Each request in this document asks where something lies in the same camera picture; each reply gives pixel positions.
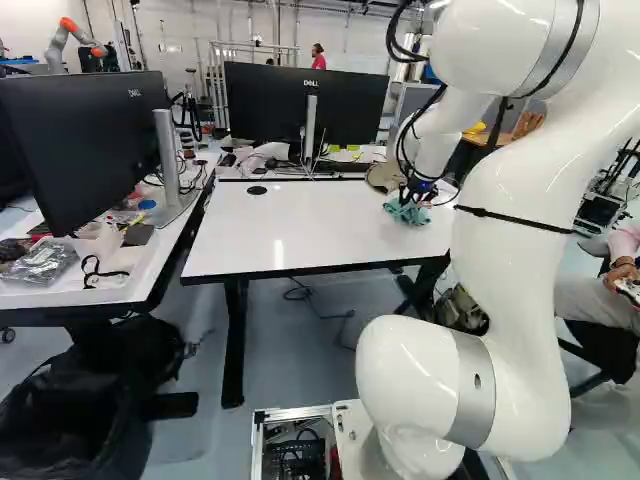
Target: monitor stand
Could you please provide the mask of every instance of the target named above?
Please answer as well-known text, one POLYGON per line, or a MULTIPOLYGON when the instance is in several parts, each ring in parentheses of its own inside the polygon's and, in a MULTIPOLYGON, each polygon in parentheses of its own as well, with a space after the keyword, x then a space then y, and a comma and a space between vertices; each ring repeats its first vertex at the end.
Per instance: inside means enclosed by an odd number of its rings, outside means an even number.
POLYGON ((304 164, 311 166, 313 162, 313 143, 316 133, 317 95, 307 95, 307 124, 304 130, 304 164))
POLYGON ((149 223, 156 228, 164 228, 178 218, 198 197, 199 190, 180 195, 180 175, 176 162, 176 137, 170 110, 153 111, 156 133, 160 146, 160 161, 164 178, 164 202, 153 209, 149 223))

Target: white desk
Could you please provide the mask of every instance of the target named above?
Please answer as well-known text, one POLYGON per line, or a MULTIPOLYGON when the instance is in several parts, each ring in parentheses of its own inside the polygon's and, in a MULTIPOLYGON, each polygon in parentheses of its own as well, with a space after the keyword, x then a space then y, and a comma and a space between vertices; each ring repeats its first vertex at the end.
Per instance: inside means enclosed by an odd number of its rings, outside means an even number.
MULTIPOLYGON (((214 162, 207 167, 207 173, 213 171, 214 162)), ((188 181, 195 175, 195 167, 183 176, 188 181)), ((69 268, 63 276, 47 288, 23 285, 17 282, 0 280, 0 312, 18 311, 17 314, 28 311, 45 309, 78 309, 79 307, 105 308, 121 305, 125 309, 134 308, 146 302, 158 284, 163 273, 170 275, 172 268, 165 269, 167 262, 177 248, 181 235, 196 210, 203 212, 203 192, 210 190, 213 178, 210 178, 209 188, 201 191, 200 199, 194 201, 176 220, 167 227, 156 230, 149 243, 144 247, 127 247, 127 259, 135 264, 131 276, 121 288, 84 289, 84 273, 80 263, 69 268)), ((11 228, 0 233, 0 240, 5 238, 23 238, 26 232, 43 221, 40 211, 26 216, 11 228)))
MULTIPOLYGON (((440 201, 455 189, 440 181, 440 201)), ((451 202, 409 227, 382 207, 361 180, 219 182, 182 271, 184 285, 224 282, 229 314, 222 406, 243 403, 249 281, 259 278, 391 268, 447 258, 451 202), (254 196, 247 188, 261 185, 254 196)))

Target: blue object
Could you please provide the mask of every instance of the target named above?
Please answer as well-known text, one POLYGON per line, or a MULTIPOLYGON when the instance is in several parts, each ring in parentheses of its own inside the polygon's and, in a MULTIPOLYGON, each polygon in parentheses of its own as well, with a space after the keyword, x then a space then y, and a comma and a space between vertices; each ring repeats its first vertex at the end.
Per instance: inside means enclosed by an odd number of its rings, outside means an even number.
POLYGON ((138 204, 138 210, 151 210, 157 205, 155 200, 142 200, 138 204))
POLYGON ((390 202, 385 203, 383 207, 393 218, 407 225, 418 227, 431 222, 425 209, 419 207, 413 200, 410 200, 409 203, 402 206, 400 205, 400 199, 394 198, 390 202))
POLYGON ((27 65, 30 63, 40 63, 35 59, 26 59, 26 58, 16 58, 13 60, 0 60, 0 65, 27 65))

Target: black strap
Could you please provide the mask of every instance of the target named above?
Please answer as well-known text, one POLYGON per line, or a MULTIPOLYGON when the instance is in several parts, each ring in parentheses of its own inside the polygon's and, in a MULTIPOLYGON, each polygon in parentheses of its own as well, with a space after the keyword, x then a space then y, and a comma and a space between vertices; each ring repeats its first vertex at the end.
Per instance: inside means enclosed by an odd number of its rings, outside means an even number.
POLYGON ((546 223, 535 222, 533 220, 526 220, 524 218, 512 217, 510 215, 503 215, 502 213, 490 212, 486 208, 467 207, 465 205, 456 205, 456 210, 470 213, 476 217, 489 217, 496 220, 502 220, 504 222, 517 223, 518 225, 524 225, 525 227, 537 228, 539 230, 547 230, 548 232, 562 233, 564 235, 570 235, 573 230, 568 228, 556 227, 555 225, 548 225, 546 223))

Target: black monitor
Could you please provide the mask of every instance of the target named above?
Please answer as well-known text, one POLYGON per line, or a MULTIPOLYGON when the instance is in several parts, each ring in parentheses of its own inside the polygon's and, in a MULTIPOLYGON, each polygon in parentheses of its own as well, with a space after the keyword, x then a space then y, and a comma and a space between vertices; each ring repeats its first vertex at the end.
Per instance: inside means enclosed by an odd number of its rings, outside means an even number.
POLYGON ((0 145, 22 165, 55 236, 117 204, 159 165, 156 108, 169 108, 160 72, 0 80, 0 145))
POLYGON ((362 145, 376 139, 389 77, 365 73, 224 63, 231 135, 300 142, 307 95, 317 95, 316 142, 362 145))

